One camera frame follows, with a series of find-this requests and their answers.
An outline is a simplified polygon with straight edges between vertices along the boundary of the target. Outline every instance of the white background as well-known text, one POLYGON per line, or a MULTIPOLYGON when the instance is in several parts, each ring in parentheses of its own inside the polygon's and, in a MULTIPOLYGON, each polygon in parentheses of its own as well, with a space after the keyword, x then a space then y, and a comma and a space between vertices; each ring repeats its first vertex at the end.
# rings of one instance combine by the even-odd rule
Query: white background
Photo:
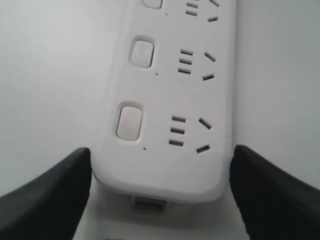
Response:
MULTIPOLYGON (((90 146, 125 0, 0 0, 0 195, 90 146)), ((320 1, 238 0, 233 142, 320 188, 320 1)), ((246 240, 230 189, 159 218, 94 182, 75 240, 246 240)))

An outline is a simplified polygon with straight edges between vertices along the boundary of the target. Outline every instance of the power socket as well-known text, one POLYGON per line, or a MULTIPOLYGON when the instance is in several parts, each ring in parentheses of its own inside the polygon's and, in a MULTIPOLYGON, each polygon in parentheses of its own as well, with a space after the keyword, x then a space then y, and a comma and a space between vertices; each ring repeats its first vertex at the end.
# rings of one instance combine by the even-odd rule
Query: power socket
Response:
POLYGON ((232 157, 235 22, 236 0, 163 0, 159 9, 128 1, 91 148, 106 188, 179 203, 221 196, 232 157), (153 45, 140 67, 131 60, 137 41, 153 45), (121 119, 124 107, 141 116, 121 119), (130 140, 117 135, 122 127, 130 140))

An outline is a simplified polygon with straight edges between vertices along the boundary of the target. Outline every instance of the white surface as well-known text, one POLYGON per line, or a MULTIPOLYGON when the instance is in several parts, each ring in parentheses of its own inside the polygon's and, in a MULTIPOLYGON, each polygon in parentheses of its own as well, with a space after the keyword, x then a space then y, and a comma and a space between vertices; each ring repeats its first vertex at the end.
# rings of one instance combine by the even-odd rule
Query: white surface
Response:
MULTIPOLYGON (((0 195, 91 143, 124 4, 0 1, 0 195)), ((318 188, 319 7, 238 1, 233 122, 235 144, 318 188)), ((75 240, 249 239, 229 189, 164 219, 132 214, 124 201, 93 182, 75 240)))
POLYGON ((134 43, 131 62, 140 68, 149 68, 152 62, 154 45, 148 41, 138 40, 134 43))
POLYGON ((121 110, 116 135, 127 141, 135 141, 139 137, 143 113, 133 106, 124 106, 121 110))
POLYGON ((147 8, 141 0, 128 4, 91 148, 94 176, 107 189, 175 203, 203 203, 219 198, 228 185, 236 2, 224 0, 217 7, 201 1, 195 10, 198 16, 186 14, 186 8, 185 1, 163 2, 160 10, 147 8), (208 21, 215 16, 219 20, 208 21), (153 45, 145 46, 145 41, 153 45), (132 62, 141 67, 149 66, 154 46, 150 68, 128 61, 133 45, 132 62), (181 63, 186 58, 191 65, 181 63), (205 78, 211 74, 215 77, 205 78), (123 106, 143 111, 137 141, 116 135, 123 106), (173 116, 186 122, 172 121, 173 116), (200 118, 212 128, 202 125, 200 118), (182 128, 185 134, 172 133, 171 127, 182 128), (207 145, 209 150, 197 153, 207 145))
POLYGON ((152 9, 160 9, 162 0, 143 0, 144 5, 152 9))

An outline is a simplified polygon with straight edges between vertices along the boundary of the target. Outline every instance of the white power strip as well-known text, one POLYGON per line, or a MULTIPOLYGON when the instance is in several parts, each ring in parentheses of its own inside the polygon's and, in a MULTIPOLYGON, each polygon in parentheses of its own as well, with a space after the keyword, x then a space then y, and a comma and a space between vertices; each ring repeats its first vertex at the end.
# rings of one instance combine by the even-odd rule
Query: white power strip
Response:
POLYGON ((108 189, 212 201, 229 181, 236 0, 128 2, 92 146, 108 189))

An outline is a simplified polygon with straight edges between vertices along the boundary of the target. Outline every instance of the white button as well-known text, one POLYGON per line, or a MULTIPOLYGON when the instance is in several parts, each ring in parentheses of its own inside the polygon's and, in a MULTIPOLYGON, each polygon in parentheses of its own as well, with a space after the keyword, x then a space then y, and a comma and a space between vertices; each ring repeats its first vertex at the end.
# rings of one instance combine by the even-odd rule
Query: white button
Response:
POLYGON ((162 6, 162 0, 144 0, 144 5, 152 9, 160 9, 162 6))
POLYGON ((127 141, 137 140, 140 133, 141 120, 141 109, 133 106, 123 107, 116 130, 117 136, 127 141))
POLYGON ((148 41, 136 41, 133 47, 131 62, 140 68, 149 68, 154 53, 154 45, 148 41))

